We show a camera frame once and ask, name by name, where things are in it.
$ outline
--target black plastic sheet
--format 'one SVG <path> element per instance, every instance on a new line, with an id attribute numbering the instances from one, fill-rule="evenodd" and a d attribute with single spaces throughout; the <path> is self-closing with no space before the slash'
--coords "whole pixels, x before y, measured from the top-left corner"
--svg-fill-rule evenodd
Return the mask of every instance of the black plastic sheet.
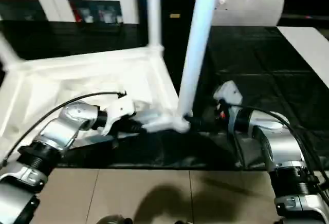
<path id="1" fill-rule="evenodd" d="M 1 30 L 27 60 L 143 46 L 136 25 L 103 28 L 75 23 L 2 22 Z M 164 60 L 179 91 L 188 30 L 163 31 Z M 212 27 L 193 111 L 209 112 L 214 89 L 234 80 L 243 103 L 285 115 L 329 169 L 329 90 L 277 28 Z M 70 150 L 59 166 L 198 170 L 262 170 L 257 141 L 238 134 L 243 151 L 225 133 L 164 131 Z"/>

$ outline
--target tiled floor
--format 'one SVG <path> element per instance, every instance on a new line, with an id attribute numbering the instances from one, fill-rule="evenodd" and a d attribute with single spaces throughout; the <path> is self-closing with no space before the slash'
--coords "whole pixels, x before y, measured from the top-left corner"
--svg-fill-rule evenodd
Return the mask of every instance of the tiled floor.
<path id="1" fill-rule="evenodd" d="M 273 223 L 273 196 L 262 172 L 57 169 L 32 223 Z"/>

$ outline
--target glass cabinet door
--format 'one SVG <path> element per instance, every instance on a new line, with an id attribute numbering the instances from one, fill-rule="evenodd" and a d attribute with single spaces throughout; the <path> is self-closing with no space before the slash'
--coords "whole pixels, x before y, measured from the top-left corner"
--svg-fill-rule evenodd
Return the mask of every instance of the glass cabinet door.
<path id="1" fill-rule="evenodd" d="M 86 23 L 123 23 L 119 1 L 81 1 L 69 0 L 76 22 Z"/>
<path id="2" fill-rule="evenodd" d="M 54 0 L 63 21 L 137 24 L 136 0 Z"/>
<path id="3" fill-rule="evenodd" d="M 60 21 L 53 0 L 0 0 L 0 20 Z"/>
<path id="4" fill-rule="evenodd" d="M 16 21 L 47 20 L 39 0 L 0 0 L 0 17 Z"/>

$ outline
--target white plastic chair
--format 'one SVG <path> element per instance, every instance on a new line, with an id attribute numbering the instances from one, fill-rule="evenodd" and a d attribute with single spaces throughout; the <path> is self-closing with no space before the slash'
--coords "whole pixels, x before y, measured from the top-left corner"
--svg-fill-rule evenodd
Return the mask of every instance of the white plastic chair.
<path id="1" fill-rule="evenodd" d="M 216 0 L 212 25 L 276 26 L 284 0 Z"/>

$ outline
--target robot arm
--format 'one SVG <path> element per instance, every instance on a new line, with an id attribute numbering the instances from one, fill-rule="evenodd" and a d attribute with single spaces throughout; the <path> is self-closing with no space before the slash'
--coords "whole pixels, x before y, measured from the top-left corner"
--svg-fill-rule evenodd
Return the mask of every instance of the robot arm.
<path id="1" fill-rule="evenodd" d="M 233 81 L 222 85 L 214 98 L 219 103 L 242 102 Z M 277 213 L 282 216 L 281 223 L 329 224 L 329 209 L 317 188 L 319 180 L 307 168 L 301 148 L 288 127 L 257 110 L 232 106 L 227 111 L 224 116 L 227 131 L 247 133 L 261 145 L 276 196 Z M 274 114 L 287 121 L 281 114 Z"/>
<path id="2" fill-rule="evenodd" d="M 43 189 L 79 131 L 104 127 L 102 134 L 107 135 L 114 122 L 134 112 L 128 96 L 117 99 L 105 111 L 82 101 L 63 107 L 58 118 L 51 120 L 29 146 L 19 148 L 19 158 L 0 170 L 0 223 L 32 220 L 40 202 L 36 194 Z"/>

